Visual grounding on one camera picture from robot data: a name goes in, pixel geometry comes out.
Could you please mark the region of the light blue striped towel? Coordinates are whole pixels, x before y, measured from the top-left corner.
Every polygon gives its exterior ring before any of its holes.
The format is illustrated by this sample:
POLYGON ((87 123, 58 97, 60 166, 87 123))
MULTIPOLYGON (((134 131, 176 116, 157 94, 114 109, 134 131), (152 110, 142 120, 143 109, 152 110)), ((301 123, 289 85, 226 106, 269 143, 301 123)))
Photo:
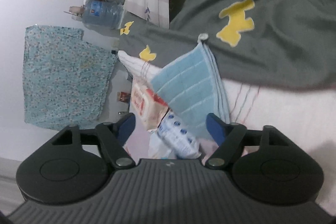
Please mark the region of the light blue striped towel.
POLYGON ((208 38, 208 34, 200 34, 197 46, 162 68, 150 84, 196 138, 220 145, 224 133, 209 132, 206 118, 213 113, 230 123, 230 110, 217 62, 206 44, 208 38))

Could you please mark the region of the red wet wipes pack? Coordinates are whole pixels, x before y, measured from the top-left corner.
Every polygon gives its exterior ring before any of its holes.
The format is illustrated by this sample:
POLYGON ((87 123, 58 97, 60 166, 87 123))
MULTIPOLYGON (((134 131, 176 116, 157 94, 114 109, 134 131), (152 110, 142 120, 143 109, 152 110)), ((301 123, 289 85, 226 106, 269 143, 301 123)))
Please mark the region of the red wet wipes pack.
POLYGON ((130 99, 147 131, 155 130, 169 109, 167 103, 139 79, 133 79, 130 99))

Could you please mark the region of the white blue plastic bag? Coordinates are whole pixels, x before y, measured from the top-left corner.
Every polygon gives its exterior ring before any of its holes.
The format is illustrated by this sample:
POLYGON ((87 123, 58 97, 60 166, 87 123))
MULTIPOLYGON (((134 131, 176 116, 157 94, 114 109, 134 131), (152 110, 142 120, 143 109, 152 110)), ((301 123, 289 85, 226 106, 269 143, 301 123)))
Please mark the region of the white blue plastic bag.
POLYGON ((149 132, 148 157, 152 159, 197 159, 202 154, 197 139, 171 110, 149 132))

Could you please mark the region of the blue floral curtain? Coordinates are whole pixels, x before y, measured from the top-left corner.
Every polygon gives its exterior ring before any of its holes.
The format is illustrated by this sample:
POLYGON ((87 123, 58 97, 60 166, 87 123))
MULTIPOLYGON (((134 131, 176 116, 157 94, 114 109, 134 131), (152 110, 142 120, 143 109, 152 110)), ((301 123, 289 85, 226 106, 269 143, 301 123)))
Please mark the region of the blue floral curtain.
POLYGON ((110 50, 83 40, 80 28, 26 28, 23 55, 25 122, 61 130, 98 124, 117 61, 110 50))

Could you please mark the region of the white fluffy blanket with stripes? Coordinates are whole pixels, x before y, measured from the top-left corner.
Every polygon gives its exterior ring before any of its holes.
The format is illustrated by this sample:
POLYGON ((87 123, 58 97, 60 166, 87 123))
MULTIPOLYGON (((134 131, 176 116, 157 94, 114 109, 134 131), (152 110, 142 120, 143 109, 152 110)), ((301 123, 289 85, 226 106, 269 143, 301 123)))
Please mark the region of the white fluffy blanket with stripes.
POLYGON ((335 214, 335 90, 288 92, 222 82, 233 122, 251 129, 273 125, 320 164, 325 182, 317 202, 335 214))

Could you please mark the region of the blue water jug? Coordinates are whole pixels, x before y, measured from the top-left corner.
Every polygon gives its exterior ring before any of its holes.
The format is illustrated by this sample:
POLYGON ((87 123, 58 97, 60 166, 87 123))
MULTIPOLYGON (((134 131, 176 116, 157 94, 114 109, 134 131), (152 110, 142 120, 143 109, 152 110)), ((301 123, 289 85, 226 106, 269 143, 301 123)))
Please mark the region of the blue water jug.
POLYGON ((119 29, 123 16, 123 5, 118 2, 85 0, 84 12, 81 16, 84 24, 119 29))

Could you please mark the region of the grey blanket with yellow patches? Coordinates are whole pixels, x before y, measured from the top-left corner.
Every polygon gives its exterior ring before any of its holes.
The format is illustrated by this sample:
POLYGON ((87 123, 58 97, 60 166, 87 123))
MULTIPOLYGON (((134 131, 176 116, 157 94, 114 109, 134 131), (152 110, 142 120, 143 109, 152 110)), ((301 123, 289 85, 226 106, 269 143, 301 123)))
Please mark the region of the grey blanket with yellow patches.
POLYGON ((120 49, 146 47, 164 67, 207 33, 220 75, 241 83, 290 90, 335 87, 335 0, 180 0, 168 29, 131 13, 120 49))

